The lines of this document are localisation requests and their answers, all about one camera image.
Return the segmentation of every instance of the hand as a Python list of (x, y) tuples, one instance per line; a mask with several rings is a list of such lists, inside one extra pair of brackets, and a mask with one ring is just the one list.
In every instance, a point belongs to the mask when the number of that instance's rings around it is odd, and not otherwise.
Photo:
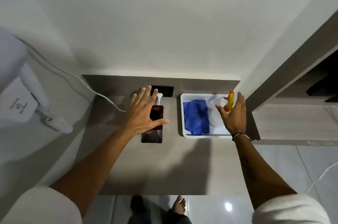
[(152, 121), (150, 119), (151, 107), (155, 104), (158, 90), (155, 89), (149, 102), (146, 104), (150, 96), (151, 86), (148, 88), (142, 88), (140, 94), (133, 95), (129, 109), (127, 110), (127, 117), (125, 120), (124, 130), (132, 132), (133, 134), (139, 134), (150, 130), (156, 126), (169, 124), (169, 119), (159, 119)]
[(238, 92), (237, 102), (228, 114), (220, 104), (216, 104), (218, 112), (221, 114), (223, 123), (231, 135), (236, 132), (245, 133), (246, 130), (246, 106), (244, 96)]

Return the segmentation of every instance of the white tray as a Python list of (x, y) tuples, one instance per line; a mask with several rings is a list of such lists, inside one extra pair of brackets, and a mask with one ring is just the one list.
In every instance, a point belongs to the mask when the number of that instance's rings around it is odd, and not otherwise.
[(232, 139), (230, 132), (222, 126), (222, 127), (214, 127), (210, 125), (210, 133), (209, 134), (201, 134), (201, 135), (192, 135), (191, 132), (186, 130), (184, 127), (184, 110), (183, 110), (183, 102), (192, 101), (192, 100), (206, 100), (206, 105), (209, 109), (208, 113), (210, 113), (210, 109), (216, 109), (215, 104), (220, 103), (221, 105), (225, 105), (227, 101), (223, 97), (227, 97), (228, 94), (202, 94), (202, 93), (183, 93), (181, 94), (181, 114), (182, 114), (182, 132), (183, 136), (186, 138), (224, 138), (224, 139)]

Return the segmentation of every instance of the electrical outlet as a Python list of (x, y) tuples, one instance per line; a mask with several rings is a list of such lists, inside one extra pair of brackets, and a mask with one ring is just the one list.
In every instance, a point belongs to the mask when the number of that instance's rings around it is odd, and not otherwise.
[(152, 85), (151, 94), (155, 89), (158, 89), (159, 93), (163, 93), (163, 97), (172, 97), (174, 93), (174, 86), (161, 86), (161, 85)]

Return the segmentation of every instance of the countertop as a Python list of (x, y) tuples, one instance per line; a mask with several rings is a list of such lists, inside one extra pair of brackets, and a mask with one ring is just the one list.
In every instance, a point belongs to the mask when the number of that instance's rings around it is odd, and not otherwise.
[[(111, 97), (126, 109), (129, 97)], [(180, 105), (162, 98), (164, 118), (161, 144), (141, 143), (135, 136), (113, 166), (102, 194), (114, 195), (243, 195), (248, 196), (236, 146), (230, 139), (188, 139), (179, 133)], [(106, 100), (95, 99), (77, 161), (121, 126), (125, 113)]]

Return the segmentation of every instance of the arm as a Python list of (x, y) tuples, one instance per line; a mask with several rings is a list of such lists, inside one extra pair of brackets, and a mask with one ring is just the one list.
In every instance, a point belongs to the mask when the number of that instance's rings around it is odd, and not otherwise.
[(157, 89), (150, 96), (151, 86), (134, 94), (124, 126), (113, 133), (101, 146), (78, 163), (51, 187), (72, 200), (83, 217), (95, 196), (104, 185), (112, 166), (127, 143), (136, 135), (158, 125), (169, 123), (168, 119), (150, 120), (150, 110), (157, 97)]
[[(233, 110), (227, 114), (223, 107), (216, 104), (226, 129), (230, 134), (245, 133), (246, 107), (244, 96), (239, 92)], [(241, 161), (243, 176), (249, 192), (251, 203), (256, 210), (264, 202), (296, 192), (265, 162), (251, 141), (244, 135), (234, 139), (239, 159)]]

